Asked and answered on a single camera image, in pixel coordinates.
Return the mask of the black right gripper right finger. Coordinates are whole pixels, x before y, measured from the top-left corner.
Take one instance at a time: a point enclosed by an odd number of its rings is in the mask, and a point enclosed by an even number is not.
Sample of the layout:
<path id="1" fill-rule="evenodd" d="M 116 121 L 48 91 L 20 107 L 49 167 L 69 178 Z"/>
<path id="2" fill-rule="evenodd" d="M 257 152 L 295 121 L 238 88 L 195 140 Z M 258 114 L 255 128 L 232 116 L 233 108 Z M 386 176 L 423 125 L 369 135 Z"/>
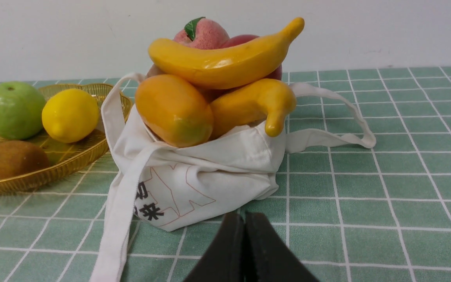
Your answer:
<path id="1" fill-rule="evenodd" d="M 245 214 L 246 282 L 318 282 L 263 213 Z"/>

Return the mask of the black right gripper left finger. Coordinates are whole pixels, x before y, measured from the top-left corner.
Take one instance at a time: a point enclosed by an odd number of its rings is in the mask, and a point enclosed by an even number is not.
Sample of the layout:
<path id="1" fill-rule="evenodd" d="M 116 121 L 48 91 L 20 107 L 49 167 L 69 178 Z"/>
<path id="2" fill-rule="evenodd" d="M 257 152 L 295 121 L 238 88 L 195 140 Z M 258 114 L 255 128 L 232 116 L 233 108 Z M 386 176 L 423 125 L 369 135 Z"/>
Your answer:
<path id="1" fill-rule="evenodd" d="M 186 282 L 243 282 L 245 222 L 236 212 L 224 215 L 212 243 L 199 259 Z"/>

